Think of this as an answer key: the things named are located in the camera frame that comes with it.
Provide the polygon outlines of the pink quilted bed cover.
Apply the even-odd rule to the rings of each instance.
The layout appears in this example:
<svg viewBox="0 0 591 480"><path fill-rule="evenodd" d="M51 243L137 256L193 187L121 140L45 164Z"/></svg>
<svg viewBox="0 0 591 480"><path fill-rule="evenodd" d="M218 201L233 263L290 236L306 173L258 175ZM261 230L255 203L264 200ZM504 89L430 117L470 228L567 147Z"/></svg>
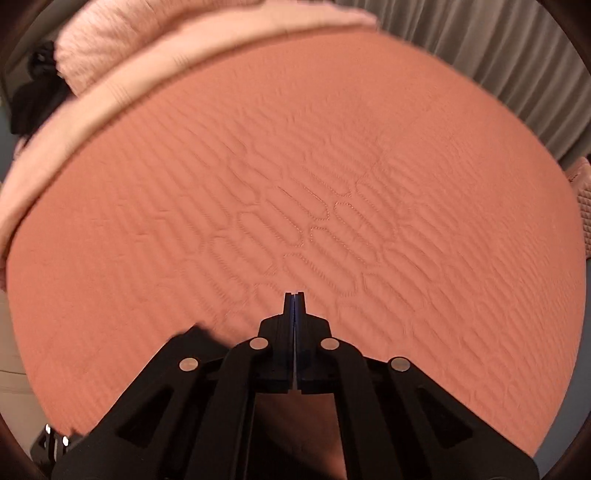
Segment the pink quilted bed cover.
<svg viewBox="0 0 591 480"><path fill-rule="evenodd" d="M566 175L369 27L181 30L1 190L55 479L535 479L580 342Z"/></svg>

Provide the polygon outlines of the light pink folded blanket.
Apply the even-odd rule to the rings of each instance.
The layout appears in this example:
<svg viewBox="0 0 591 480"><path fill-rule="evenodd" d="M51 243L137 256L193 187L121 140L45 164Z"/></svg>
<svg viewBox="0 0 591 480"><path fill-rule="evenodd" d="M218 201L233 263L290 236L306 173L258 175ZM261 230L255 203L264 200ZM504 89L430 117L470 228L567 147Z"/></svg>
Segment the light pink folded blanket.
<svg viewBox="0 0 591 480"><path fill-rule="evenodd" d="M184 25L61 106L1 188L1 287L310 286L376 268L393 153L375 15L271 1Z"/></svg>

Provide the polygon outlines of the pink hardshell suitcase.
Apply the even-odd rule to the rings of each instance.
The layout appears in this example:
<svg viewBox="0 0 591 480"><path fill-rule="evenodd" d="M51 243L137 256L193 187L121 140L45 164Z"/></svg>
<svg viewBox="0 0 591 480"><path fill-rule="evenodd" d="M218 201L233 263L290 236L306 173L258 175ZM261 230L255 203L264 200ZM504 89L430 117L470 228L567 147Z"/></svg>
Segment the pink hardshell suitcase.
<svg viewBox="0 0 591 480"><path fill-rule="evenodd" d="M591 256L591 166L585 157L578 158L567 170L566 176L579 205L582 219L586 258Z"/></svg>

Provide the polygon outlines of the grey pleated curtain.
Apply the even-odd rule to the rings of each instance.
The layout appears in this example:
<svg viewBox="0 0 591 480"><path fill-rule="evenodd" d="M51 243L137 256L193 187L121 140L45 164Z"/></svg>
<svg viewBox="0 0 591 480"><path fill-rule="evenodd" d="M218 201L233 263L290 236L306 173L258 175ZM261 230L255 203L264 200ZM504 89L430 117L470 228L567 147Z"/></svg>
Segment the grey pleated curtain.
<svg viewBox="0 0 591 480"><path fill-rule="evenodd" d="M568 165L590 153L590 73L537 1L356 1L504 103Z"/></svg>

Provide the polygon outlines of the pink dotted pillow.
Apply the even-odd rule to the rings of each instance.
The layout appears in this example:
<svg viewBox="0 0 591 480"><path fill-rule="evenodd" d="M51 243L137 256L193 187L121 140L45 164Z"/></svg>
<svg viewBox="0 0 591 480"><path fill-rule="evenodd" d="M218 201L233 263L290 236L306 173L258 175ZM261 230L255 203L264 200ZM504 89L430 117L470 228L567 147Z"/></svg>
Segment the pink dotted pillow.
<svg viewBox="0 0 591 480"><path fill-rule="evenodd" d="M166 32L176 21L252 0L99 0L87 2L60 30L54 58L75 95Z"/></svg>

